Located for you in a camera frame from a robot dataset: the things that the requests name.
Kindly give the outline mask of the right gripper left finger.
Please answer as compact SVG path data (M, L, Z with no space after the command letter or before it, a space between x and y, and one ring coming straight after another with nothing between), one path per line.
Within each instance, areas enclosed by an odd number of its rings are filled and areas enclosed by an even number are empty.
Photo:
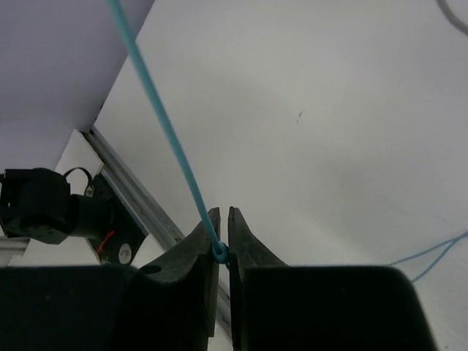
M1 270L3 350L206 350L218 265L204 224L144 265Z

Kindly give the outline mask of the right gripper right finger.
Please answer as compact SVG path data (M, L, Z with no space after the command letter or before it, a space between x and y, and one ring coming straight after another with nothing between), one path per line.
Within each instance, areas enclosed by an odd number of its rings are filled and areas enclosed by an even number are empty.
M376 265L289 266L227 220L235 350L435 350L410 280Z

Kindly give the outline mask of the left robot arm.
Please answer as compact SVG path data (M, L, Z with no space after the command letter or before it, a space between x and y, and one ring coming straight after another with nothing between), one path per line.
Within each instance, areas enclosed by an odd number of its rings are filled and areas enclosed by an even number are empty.
M84 238L102 264L129 265L146 238L102 176L89 175L80 195L66 175L45 168L1 174L1 228L51 245Z

